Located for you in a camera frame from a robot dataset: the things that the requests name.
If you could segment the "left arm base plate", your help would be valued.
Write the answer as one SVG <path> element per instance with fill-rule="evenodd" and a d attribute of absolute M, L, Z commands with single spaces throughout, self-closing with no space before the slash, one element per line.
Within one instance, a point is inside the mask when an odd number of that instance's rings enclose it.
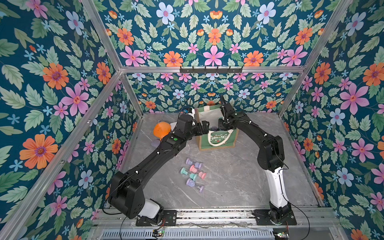
<path fill-rule="evenodd" d="M 176 210 L 162 210 L 154 219 L 138 216 L 136 227 L 174 227 L 177 223 L 177 214 Z"/>

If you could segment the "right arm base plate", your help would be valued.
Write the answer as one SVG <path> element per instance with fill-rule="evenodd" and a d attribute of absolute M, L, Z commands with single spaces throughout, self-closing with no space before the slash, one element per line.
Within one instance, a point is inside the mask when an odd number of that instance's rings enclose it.
<path fill-rule="evenodd" d="M 280 213 L 277 210 L 254 210 L 252 215 L 255 217 L 258 226 L 297 225 L 297 220 L 292 211 Z"/>

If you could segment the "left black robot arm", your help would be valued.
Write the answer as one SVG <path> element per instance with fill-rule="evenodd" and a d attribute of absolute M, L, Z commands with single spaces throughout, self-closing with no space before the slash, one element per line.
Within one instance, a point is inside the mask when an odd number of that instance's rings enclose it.
<path fill-rule="evenodd" d="M 192 114 L 180 115 L 174 129 L 161 139 L 159 146 L 148 157 L 125 173 L 115 173 L 111 180 L 108 203 L 128 219 L 141 216 L 159 222 L 163 218 L 162 206 L 145 198 L 144 187 L 189 140 L 208 134 L 209 126 L 208 121 L 197 122 Z"/>

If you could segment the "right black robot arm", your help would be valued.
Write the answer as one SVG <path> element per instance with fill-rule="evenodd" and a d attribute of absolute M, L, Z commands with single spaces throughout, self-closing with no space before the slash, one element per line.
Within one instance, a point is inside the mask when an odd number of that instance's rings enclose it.
<path fill-rule="evenodd" d="M 220 103 L 223 119 L 219 121 L 219 126 L 242 131 L 259 147 L 257 162 L 266 173 L 270 189 L 269 218 L 275 225 L 285 223 L 293 216 L 293 211 L 284 184 L 283 173 L 288 167 L 284 163 L 282 138 L 264 131 L 245 112 L 236 111 L 223 95 L 220 96 Z"/>

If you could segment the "green canvas Christmas bag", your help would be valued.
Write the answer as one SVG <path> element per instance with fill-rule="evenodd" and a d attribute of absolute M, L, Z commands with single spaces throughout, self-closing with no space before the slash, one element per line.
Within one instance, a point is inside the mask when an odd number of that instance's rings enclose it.
<path fill-rule="evenodd" d="M 224 117 L 220 105 L 204 106 L 196 109 L 195 118 L 199 123 L 210 123 L 207 134 L 197 137 L 200 151 L 234 148 L 238 139 L 238 129 L 224 127 Z"/>

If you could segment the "green hourglass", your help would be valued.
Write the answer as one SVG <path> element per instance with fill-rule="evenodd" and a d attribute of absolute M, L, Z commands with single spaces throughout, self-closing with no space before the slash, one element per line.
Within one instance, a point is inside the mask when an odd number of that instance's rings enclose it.
<path fill-rule="evenodd" d="M 187 171 L 187 169 L 185 167 L 183 167 L 180 171 L 181 175 L 186 175 L 188 176 L 189 175 L 189 172 Z"/>

